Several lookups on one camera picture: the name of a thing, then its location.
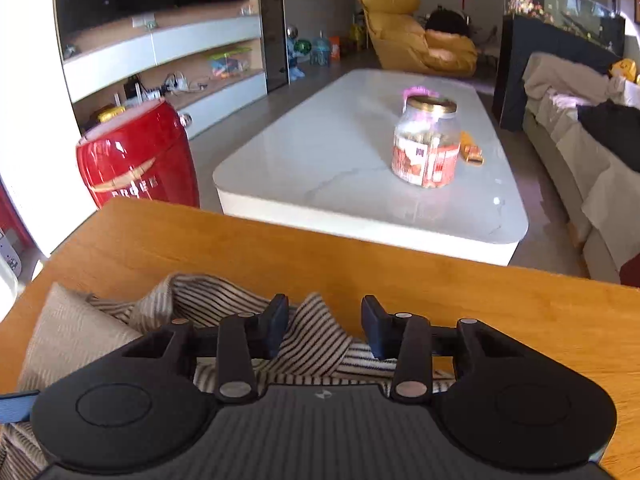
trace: green ball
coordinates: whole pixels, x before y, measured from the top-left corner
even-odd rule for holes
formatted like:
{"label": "green ball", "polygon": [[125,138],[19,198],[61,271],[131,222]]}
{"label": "green ball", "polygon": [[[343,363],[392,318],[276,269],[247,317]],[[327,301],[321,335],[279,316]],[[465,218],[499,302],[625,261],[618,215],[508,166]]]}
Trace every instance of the green ball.
{"label": "green ball", "polygon": [[306,56],[311,52],[311,42],[309,40],[297,40],[293,46],[293,50]]}

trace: striped cloth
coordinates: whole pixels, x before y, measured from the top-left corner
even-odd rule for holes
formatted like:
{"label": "striped cloth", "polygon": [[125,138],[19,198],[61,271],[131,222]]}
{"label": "striped cloth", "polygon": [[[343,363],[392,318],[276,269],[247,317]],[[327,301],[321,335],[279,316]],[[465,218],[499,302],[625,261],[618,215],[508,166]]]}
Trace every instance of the striped cloth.
{"label": "striped cloth", "polygon": [[[205,275],[169,276],[134,303],[82,296],[54,285],[34,330],[18,389],[43,390],[176,317],[197,327],[217,326],[223,317],[259,314],[268,304],[226,280]],[[260,391],[268,384],[377,383],[388,395],[395,368],[395,360],[378,361],[366,343],[349,336],[318,294],[290,309],[276,358],[254,360]],[[215,376],[215,358],[199,359],[194,384],[212,392]],[[436,392],[454,381],[438,371],[433,379]],[[0,431],[0,480],[30,480],[46,467],[30,424],[10,424]]]}

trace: chair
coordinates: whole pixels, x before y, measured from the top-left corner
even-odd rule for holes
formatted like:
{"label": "chair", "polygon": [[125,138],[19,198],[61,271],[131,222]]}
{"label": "chair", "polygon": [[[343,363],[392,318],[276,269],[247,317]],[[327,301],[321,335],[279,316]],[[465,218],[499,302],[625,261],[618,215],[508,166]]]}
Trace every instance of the chair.
{"label": "chair", "polygon": [[469,38],[424,30],[412,17],[420,0],[359,0],[384,70],[472,76],[478,53]]}

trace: orange box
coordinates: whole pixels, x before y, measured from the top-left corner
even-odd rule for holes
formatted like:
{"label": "orange box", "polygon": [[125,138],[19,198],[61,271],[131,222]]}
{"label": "orange box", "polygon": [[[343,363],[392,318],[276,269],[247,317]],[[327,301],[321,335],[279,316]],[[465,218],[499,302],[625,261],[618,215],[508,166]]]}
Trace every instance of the orange box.
{"label": "orange box", "polygon": [[340,59],[340,36],[332,36],[329,38],[331,43],[331,59]]}

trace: marble tabletop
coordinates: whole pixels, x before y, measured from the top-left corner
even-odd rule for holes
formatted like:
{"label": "marble tabletop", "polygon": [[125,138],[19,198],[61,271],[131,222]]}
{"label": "marble tabletop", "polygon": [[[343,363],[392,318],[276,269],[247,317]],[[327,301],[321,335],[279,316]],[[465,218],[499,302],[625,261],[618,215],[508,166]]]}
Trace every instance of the marble tabletop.
{"label": "marble tabletop", "polygon": [[[440,189],[413,186],[390,169],[402,92],[416,85],[458,103],[462,129],[484,154],[481,167],[460,159],[454,181]],[[508,245],[506,262],[470,257],[503,265],[529,225],[478,94],[446,78],[350,72],[268,126],[220,164],[213,178],[226,214],[459,257],[468,256],[432,250],[433,239],[416,246],[408,240],[439,234],[448,238],[445,245],[460,241],[453,238],[478,242],[476,252],[485,244]]]}

